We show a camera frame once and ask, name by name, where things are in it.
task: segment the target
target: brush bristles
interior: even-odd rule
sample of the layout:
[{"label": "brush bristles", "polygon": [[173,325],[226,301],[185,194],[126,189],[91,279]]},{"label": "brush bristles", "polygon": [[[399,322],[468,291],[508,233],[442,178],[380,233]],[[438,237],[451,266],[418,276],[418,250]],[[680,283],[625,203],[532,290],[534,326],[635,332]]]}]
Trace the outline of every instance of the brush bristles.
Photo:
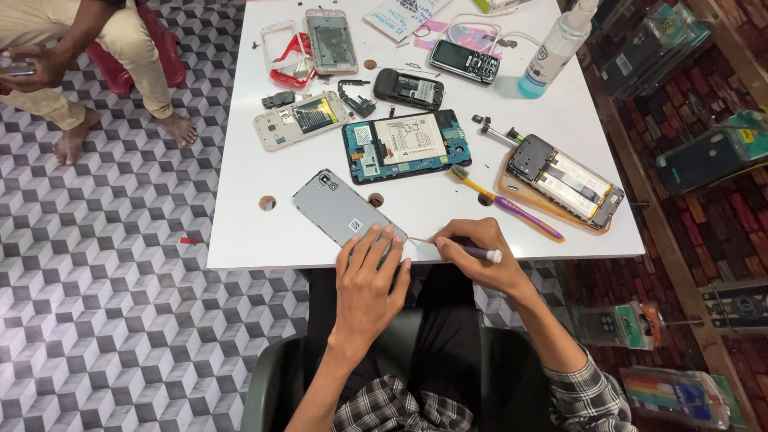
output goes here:
[{"label": "brush bristles", "polygon": [[464,168],[458,166],[458,165],[451,165],[451,172],[461,180],[466,180],[469,176],[469,171],[465,170]]}]

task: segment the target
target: spray bottle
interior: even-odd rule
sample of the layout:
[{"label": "spray bottle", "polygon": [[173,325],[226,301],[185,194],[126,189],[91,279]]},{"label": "spray bottle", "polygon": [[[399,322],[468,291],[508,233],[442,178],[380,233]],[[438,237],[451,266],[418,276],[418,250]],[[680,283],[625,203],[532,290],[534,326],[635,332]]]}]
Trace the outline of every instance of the spray bottle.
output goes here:
[{"label": "spray bottle", "polygon": [[598,0],[579,0],[572,11],[560,15],[518,80],[523,96],[536,99],[544,94],[589,36],[592,15],[597,11]]}]

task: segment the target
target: bare foot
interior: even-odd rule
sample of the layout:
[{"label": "bare foot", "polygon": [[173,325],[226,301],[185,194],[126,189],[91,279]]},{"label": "bare foot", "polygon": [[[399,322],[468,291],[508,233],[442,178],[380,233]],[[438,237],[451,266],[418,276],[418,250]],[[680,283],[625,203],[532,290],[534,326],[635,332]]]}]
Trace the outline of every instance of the bare foot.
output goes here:
[{"label": "bare foot", "polygon": [[83,140],[91,126],[95,125],[99,114],[95,110],[85,107],[85,119],[79,125],[68,131],[64,131],[61,138],[53,144],[53,154],[58,159],[59,165],[71,167],[83,152]]},{"label": "bare foot", "polygon": [[197,128],[189,118],[181,117],[174,112],[157,121],[165,127],[170,136],[174,137],[179,147],[187,147],[197,140]]}]

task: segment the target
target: black chair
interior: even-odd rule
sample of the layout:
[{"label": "black chair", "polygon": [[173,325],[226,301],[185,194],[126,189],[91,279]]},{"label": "black chair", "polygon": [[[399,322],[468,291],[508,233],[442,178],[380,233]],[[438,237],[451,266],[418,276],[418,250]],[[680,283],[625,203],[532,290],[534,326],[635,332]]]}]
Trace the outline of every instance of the black chair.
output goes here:
[{"label": "black chair", "polygon": [[[376,339],[379,369],[404,383],[422,310],[404,308]],[[558,430],[549,417],[549,379],[541,370],[528,334],[486,327],[478,311],[482,339],[482,413],[479,430]],[[287,337],[259,356],[248,387],[240,432],[285,429],[304,395],[304,336]]]}]

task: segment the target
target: white table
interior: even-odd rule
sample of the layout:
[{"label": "white table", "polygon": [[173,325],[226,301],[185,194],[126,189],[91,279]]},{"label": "white table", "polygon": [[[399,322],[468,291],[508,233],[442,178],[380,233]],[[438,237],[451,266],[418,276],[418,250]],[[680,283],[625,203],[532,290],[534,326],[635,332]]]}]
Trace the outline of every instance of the white table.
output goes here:
[{"label": "white table", "polygon": [[[414,62],[431,70],[427,66],[428,51],[414,47],[413,43],[395,49],[398,44],[362,20],[378,5],[378,0],[339,0],[337,4],[331,0],[305,0],[304,6],[298,6],[296,0],[247,3],[210,239],[209,268],[247,270],[333,265],[339,246],[290,203],[290,197],[322,168],[339,175],[363,197],[374,192],[381,194],[384,205],[379,210],[414,237],[428,238],[451,218],[492,216],[502,226],[512,252],[520,259],[629,257],[645,252],[628,202],[618,208],[610,231],[599,236],[519,203],[565,236],[566,242],[559,244],[495,205],[480,205],[477,192],[457,182],[447,171],[354,186],[340,129],[279,151],[265,151],[253,127],[253,118],[265,112],[261,98],[286,89],[268,78],[262,47],[253,50],[251,45],[254,41],[260,43],[261,28],[276,22],[293,19],[305,31],[304,12],[315,8],[318,2],[324,8],[342,9],[349,20],[360,72],[341,78],[373,83],[379,69],[363,68],[366,59],[373,59],[382,67],[406,68],[405,63]],[[448,22],[460,11],[478,13],[471,0],[453,0],[435,19]],[[494,21],[501,23],[505,31],[521,30],[542,40],[559,15],[554,0],[532,0],[521,5],[516,13],[494,18]],[[470,178],[495,191],[502,158],[509,150],[504,144],[480,134],[479,125],[470,120],[473,114],[479,114],[491,116],[492,126],[499,131],[514,126],[522,135],[537,134],[606,179],[621,184],[576,59],[568,63],[541,98],[525,99],[518,93],[517,77],[522,75],[536,49],[523,39],[518,39],[516,48],[505,48],[496,82],[487,88],[450,74],[437,78],[445,84],[441,108],[453,109],[467,134],[472,152],[472,166],[468,167]],[[332,79],[330,85],[314,80],[301,92],[316,95],[321,91],[336,91],[336,83],[341,78]],[[345,89],[353,97],[356,94],[353,92],[360,90],[372,98],[372,85]],[[379,102],[378,109],[367,119],[388,117],[389,105],[386,101]],[[404,105],[396,106],[396,115],[417,112],[419,110]],[[259,207],[259,200],[265,195],[276,199],[271,211]],[[434,246],[415,242],[406,243],[403,257],[422,263],[439,261]]]}]

